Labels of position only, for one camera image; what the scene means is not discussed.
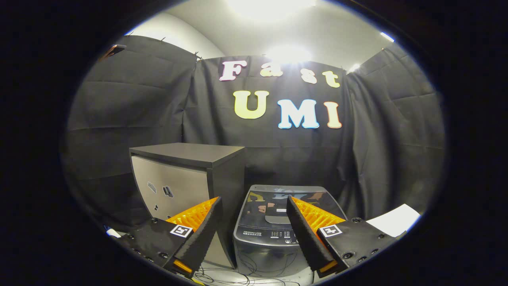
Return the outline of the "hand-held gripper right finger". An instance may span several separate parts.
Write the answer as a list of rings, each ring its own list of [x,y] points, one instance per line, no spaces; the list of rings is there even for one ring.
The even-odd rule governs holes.
[[[399,240],[361,218],[345,220],[292,196],[286,213],[308,266],[319,278],[361,264]]]

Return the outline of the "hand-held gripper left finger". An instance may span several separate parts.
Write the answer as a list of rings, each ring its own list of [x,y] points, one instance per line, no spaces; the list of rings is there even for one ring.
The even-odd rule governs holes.
[[[215,197],[169,219],[152,218],[127,231],[119,244],[158,268],[192,278],[222,217],[222,198]]]

